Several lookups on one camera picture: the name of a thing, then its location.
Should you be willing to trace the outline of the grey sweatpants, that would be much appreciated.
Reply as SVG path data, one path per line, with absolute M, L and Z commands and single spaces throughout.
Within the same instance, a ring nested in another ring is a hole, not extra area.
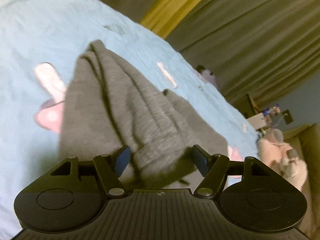
M 158 90 L 103 42 L 88 46 L 66 93 L 61 158 L 91 160 L 129 146 L 131 160 L 121 176 L 128 189 L 194 189 L 202 179 L 191 160 L 194 145 L 209 154 L 228 153 L 225 138 L 187 100 Z

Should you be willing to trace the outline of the dark wooden nightstand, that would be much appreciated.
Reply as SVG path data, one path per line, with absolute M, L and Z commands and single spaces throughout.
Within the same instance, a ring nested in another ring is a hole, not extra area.
M 263 133 L 263 130 L 266 131 L 271 127 L 271 111 L 269 108 L 261 111 L 249 94 L 246 94 L 246 97 L 248 99 L 250 109 L 252 110 L 252 114 L 248 116 L 247 121 L 255 130 Z

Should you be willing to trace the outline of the grey pink plush toy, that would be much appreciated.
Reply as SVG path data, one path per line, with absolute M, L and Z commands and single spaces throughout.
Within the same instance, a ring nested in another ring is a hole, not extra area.
M 294 148 L 286 152 L 285 158 L 281 158 L 279 167 L 281 176 L 301 191 L 308 177 L 308 168 Z

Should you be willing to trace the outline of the plastic water bottle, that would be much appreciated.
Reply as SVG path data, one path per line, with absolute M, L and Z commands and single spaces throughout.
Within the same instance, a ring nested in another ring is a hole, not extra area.
M 279 104 L 276 103 L 271 109 L 270 109 L 270 114 L 271 115 L 278 115 L 281 113 L 281 110 L 280 110 L 280 107 L 279 107 Z

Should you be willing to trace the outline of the purple black object behind bed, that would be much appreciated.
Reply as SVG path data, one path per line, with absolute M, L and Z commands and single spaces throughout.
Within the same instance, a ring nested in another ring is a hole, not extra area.
M 202 65 L 198 65 L 195 68 L 195 72 L 204 83 L 211 83 L 215 88 L 218 88 L 216 77 L 210 70 Z

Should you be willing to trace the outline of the grey curtain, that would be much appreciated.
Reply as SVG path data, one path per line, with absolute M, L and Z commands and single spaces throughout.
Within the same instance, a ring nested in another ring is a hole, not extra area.
M 140 24 L 156 0 L 100 0 Z M 222 95 L 266 105 L 319 71 L 319 0 L 202 0 L 166 40 Z

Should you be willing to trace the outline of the light blue mushroom bedsheet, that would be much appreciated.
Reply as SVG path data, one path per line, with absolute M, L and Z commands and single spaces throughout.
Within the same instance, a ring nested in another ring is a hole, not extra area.
M 211 84 L 202 82 L 170 44 L 99 0 L 1 0 L 1 239 L 21 227 L 14 199 L 58 162 L 59 137 L 34 121 L 49 95 L 34 68 L 51 63 L 63 81 L 88 45 L 105 47 L 135 66 L 158 89 L 172 89 L 158 63 L 177 83 L 175 93 L 242 157 L 258 155 L 257 133 Z

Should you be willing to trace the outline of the yellow curtain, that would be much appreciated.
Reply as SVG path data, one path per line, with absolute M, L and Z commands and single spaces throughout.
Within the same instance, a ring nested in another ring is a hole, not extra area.
M 202 0 L 156 0 L 140 24 L 165 39 Z

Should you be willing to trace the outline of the black wall socket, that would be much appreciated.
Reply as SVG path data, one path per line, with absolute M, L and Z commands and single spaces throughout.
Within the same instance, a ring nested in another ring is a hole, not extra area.
M 289 109 L 283 111 L 283 117 L 284 117 L 285 123 L 287 125 L 289 125 L 289 124 L 291 124 L 293 122 L 293 116 L 292 116 L 292 114 L 291 114 Z

